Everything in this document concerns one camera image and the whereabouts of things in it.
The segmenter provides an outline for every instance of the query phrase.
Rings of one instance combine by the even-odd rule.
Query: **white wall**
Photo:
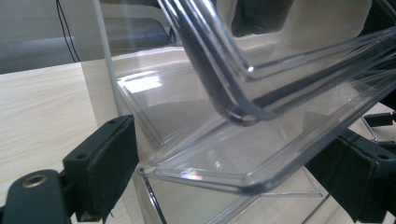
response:
[[[0,42],[63,36],[55,0],[1,0]]]

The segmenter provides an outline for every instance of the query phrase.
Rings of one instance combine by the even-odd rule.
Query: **transparent plastic sheet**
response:
[[[276,43],[275,53],[272,53],[286,58],[277,59],[276,56],[269,63],[264,61],[254,65],[235,44],[211,1],[161,2],[215,108],[223,117],[239,125],[252,125],[261,119],[273,119],[314,95],[381,63],[393,54],[395,48],[394,29],[340,44],[341,40],[359,34],[371,1],[359,3],[365,10],[355,13],[353,3],[356,1],[347,1],[349,4],[341,4],[344,5],[341,6],[343,10],[336,10],[343,1],[334,3],[322,0],[310,4],[307,3],[309,1],[297,0],[293,1],[288,15],[291,19],[286,19],[291,21],[290,24],[285,24],[286,34],[278,36],[280,41]],[[305,17],[310,17],[309,13],[315,9],[322,14],[334,9],[334,13],[316,21],[319,25],[312,25]],[[350,21],[344,23],[331,20],[343,18],[347,13],[362,16],[350,18]],[[357,28],[352,29],[355,32],[351,33],[344,24],[355,20],[361,24],[355,24]],[[329,24],[336,30],[329,29]],[[300,33],[301,30],[306,30],[309,35],[304,36]],[[324,41],[316,36],[320,32],[335,37]]]
[[[301,223],[327,194],[312,185],[314,181],[301,169],[271,194],[241,196],[145,177],[140,180],[162,219],[159,223],[267,223],[292,219]]]
[[[192,64],[186,58],[183,64],[172,69],[149,70],[119,79],[122,95],[143,124],[139,139],[145,140],[139,144],[141,161],[145,163],[139,167],[140,174],[250,194],[278,186],[366,109],[394,89],[396,71],[381,66],[394,61],[395,30],[388,25],[384,27],[387,30],[378,32],[366,25],[370,23],[366,18],[371,17],[373,6],[379,2],[385,1],[360,2],[359,13],[351,19],[356,27],[351,31],[348,27],[338,29],[342,23],[332,19],[336,13],[327,15],[324,21],[329,23],[324,23],[324,27],[307,22],[304,13],[313,9],[303,10],[306,1],[293,1],[288,16],[293,18],[302,14],[300,26],[306,23],[306,27],[297,30],[291,27],[285,31],[286,35],[282,34],[282,29],[287,30],[288,20],[295,21],[287,16],[280,32],[225,36],[226,41],[220,43],[216,41],[232,28],[229,24],[217,26],[216,22],[224,19],[217,18],[219,15],[211,2],[162,1],[169,19],[179,29]],[[322,10],[330,10],[332,6],[327,0],[319,3],[326,6],[321,6]],[[344,18],[355,8],[353,4],[358,3],[337,1],[330,11],[341,11],[338,16]],[[191,38],[183,40],[186,26],[180,26],[180,20],[191,22],[191,15],[171,12],[171,7],[178,7],[178,10],[191,7],[199,20],[210,20],[210,17],[198,12],[209,13],[215,18],[213,23],[195,23],[191,27],[206,29],[212,26],[209,28],[219,30],[207,32],[206,37],[204,34],[207,39],[203,40],[204,37],[191,28]],[[325,31],[329,24],[334,24],[332,32],[339,30],[340,33],[315,42],[320,31]],[[290,37],[293,33],[301,35],[302,30],[307,33],[310,28],[321,29],[314,32],[312,41]],[[199,38],[194,43],[191,39],[195,35]],[[264,47],[257,49],[266,54],[268,36],[283,36],[283,39],[277,40],[276,48],[268,57],[256,54],[245,60],[249,52],[244,44],[251,42],[253,47],[258,44],[257,41],[241,44],[242,40],[265,40]],[[209,50],[207,43],[217,45],[212,46],[214,50]],[[196,51],[195,46],[204,49]],[[247,71],[252,67],[247,74],[235,68],[241,64],[245,66],[245,62],[254,64],[245,67]],[[205,74],[206,68],[211,68],[211,72]],[[251,107],[237,101],[238,97],[246,104],[254,105],[256,112],[270,117],[249,114]]]

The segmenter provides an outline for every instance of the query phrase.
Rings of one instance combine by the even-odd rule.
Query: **plastic container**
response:
[[[160,3],[183,49],[146,53],[188,58],[119,80],[145,177],[268,191],[395,88],[387,1]]]

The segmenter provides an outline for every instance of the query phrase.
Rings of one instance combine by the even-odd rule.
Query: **wooden table surface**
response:
[[[389,109],[377,105],[371,110],[378,111]],[[61,171],[62,158],[97,129],[80,64],[1,75],[0,124],[0,205],[4,205],[13,181],[41,169]],[[351,129],[370,137],[361,122]],[[112,214],[107,223],[143,223],[130,189]],[[333,199],[311,218],[315,223],[312,220],[352,223]],[[386,222],[393,220],[387,217]]]

